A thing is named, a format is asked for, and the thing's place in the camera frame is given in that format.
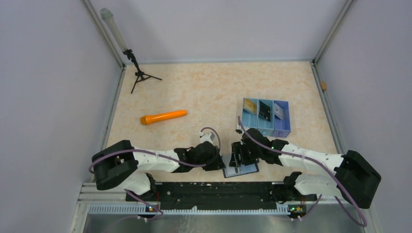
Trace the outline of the dark blue leather card holder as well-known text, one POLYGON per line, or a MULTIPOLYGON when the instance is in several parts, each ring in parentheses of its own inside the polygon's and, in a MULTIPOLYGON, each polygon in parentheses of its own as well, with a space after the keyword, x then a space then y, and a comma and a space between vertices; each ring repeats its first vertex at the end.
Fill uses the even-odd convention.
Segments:
POLYGON ((225 165, 223 168, 223 177, 226 179, 259 172, 257 163, 252 165, 235 164, 235 166, 230 166, 230 159, 231 155, 222 156, 222 161, 225 165))

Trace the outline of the white black-stripe credit card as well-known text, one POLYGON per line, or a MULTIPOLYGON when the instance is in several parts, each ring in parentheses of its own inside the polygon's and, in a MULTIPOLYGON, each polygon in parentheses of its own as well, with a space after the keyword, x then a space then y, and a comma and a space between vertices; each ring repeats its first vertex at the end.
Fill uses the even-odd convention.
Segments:
POLYGON ((229 163, 226 166, 226 174, 228 177, 244 175, 244 170, 235 155, 231 155, 229 159, 229 163))

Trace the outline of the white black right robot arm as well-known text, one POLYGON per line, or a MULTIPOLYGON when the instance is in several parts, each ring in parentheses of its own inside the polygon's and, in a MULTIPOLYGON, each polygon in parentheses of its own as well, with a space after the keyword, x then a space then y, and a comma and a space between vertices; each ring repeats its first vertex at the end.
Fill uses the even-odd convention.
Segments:
POLYGON ((368 209, 381 182, 381 175, 356 151, 316 152, 286 140, 269 140, 258 130, 248 129, 240 141, 231 144, 229 165, 248 166, 257 162, 299 169, 285 176, 282 184, 275 185, 275 200, 281 203, 325 195, 368 209))

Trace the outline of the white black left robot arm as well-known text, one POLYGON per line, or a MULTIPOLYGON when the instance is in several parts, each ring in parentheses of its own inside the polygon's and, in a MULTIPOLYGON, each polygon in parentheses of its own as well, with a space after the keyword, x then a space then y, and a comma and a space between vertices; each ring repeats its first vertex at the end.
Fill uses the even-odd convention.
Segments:
POLYGON ((122 140, 92 156, 89 172, 98 190, 123 188, 151 200, 156 193, 151 171, 186 173, 200 167, 204 171, 225 167, 217 146, 205 141, 195 147, 172 150, 143 150, 122 140))

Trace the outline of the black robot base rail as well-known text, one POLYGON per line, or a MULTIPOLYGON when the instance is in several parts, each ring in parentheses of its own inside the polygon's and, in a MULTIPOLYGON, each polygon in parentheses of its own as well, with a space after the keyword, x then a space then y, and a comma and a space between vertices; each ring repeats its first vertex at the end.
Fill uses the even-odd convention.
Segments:
POLYGON ((292 186, 274 182, 163 182, 139 196, 161 210, 274 210, 289 201, 316 201, 316 194, 301 195, 292 186))

